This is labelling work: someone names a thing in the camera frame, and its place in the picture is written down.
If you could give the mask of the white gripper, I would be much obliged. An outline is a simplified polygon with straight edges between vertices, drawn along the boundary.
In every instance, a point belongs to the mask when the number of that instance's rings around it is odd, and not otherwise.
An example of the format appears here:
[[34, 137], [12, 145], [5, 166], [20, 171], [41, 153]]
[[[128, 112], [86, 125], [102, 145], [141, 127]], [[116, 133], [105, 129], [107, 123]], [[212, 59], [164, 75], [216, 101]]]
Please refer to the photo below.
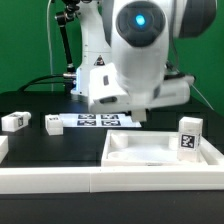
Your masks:
[[180, 105], [190, 98], [191, 75], [166, 75], [156, 97], [149, 102], [149, 89], [134, 96], [119, 86], [113, 64], [93, 69], [90, 73], [88, 108], [91, 113], [117, 113]]

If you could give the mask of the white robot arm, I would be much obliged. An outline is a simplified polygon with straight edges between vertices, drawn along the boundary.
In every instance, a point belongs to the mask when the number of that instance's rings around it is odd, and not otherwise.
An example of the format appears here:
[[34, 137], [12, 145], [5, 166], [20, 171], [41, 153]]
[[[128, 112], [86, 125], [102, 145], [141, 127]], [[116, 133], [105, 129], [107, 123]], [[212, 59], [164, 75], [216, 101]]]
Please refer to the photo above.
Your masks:
[[83, 41], [77, 92], [93, 113], [184, 104], [194, 78], [168, 75], [173, 38], [202, 34], [217, 0], [92, 0], [80, 4]]

